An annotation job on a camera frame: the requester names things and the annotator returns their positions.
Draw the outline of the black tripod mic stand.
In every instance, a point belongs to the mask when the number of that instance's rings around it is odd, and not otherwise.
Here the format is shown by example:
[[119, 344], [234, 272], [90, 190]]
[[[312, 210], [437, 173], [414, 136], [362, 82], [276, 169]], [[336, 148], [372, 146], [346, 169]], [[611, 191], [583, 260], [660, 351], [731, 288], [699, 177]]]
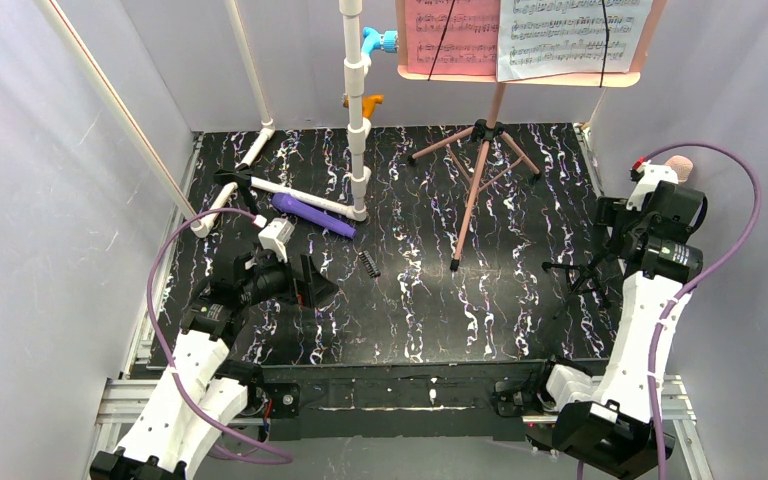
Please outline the black tripod mic stand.
[[544, 261], [541, 268], [544, 272], [560, 270], [564, 274], [567, 293], [560, 301], [559, 306], [553, 311], [551, 320], [558, 320], [570, 306], [575, 297], [581, 297], [593, 293], [596, 295], [597, 305], [608, 310], [614, 305], [620, 305], [621, 298], [611, 300], [605, 283], [600, 278], [599, 266], [606, 262], [617, 260], [618, 257], [609, 252], [602, 252], [593, 257], [588, 263], [565, 264]]

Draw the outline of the purple microphone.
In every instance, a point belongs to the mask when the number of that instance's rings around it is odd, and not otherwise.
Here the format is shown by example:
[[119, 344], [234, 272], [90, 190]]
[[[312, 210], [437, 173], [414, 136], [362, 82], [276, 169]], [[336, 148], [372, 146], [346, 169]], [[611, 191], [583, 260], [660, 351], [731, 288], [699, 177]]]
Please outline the purple microphone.
[[300, 217], [310, 223], [316, 224], [331, 233], [353, 239], [356, 229], [348, 223], [332, 217], [298, 199], [290, 194], [275, 193], [271, 200], [272, 206], [278, 211]]

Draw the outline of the pink microphone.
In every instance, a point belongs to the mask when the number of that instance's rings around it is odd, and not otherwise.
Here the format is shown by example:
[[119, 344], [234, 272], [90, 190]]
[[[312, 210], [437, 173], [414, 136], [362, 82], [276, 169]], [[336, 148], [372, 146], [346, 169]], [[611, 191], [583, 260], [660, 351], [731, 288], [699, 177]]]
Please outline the pink microphone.
[[693, 162], [688, 157], [683, 155], [671, 156], [665, 162], [665, 165], [674, 171], [677, 177], [677, 182], [679, 184], [686, 183], [694, 169]]

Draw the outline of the black round-base mic stand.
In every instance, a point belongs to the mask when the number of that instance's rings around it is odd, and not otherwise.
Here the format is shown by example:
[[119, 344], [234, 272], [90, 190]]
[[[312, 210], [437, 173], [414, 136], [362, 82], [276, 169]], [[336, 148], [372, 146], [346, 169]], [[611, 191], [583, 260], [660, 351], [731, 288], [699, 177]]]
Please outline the black round-base mic stand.
[[217, 170], [213, 175], [213, 180], [222, 189], [213, 202], [212, 209], [224, 207], [232, 194], [238, 193], [248, 211], [254, 216], [259, 214], [257, 201], [251, 192], [252, 175], [248, 166], [244, 166], [239, 170]]

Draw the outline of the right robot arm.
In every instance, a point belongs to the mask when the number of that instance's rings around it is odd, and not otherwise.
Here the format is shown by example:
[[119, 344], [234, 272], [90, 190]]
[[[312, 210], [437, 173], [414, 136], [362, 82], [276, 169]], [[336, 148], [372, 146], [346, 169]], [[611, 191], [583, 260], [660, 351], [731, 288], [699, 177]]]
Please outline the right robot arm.
[[687, 241], [704, 222], [704, 193], [661, 181], [642, 200], [604, 197], [597, 225], [611, 230], [594, 260], [615, 257], [625, 264], [623, 304], [617, 337], [601, 381], [583, 367], [554, 359], [538, 391], [543, 406], [557, 413], [550, 448], [618, 479], [636, 479], [670, 456], [674, 439], [656, 429], [665, 361], [649, 357], [669, 346], [687, 301], [659, 317], [677, 292], [703, 269], [702, 252]]

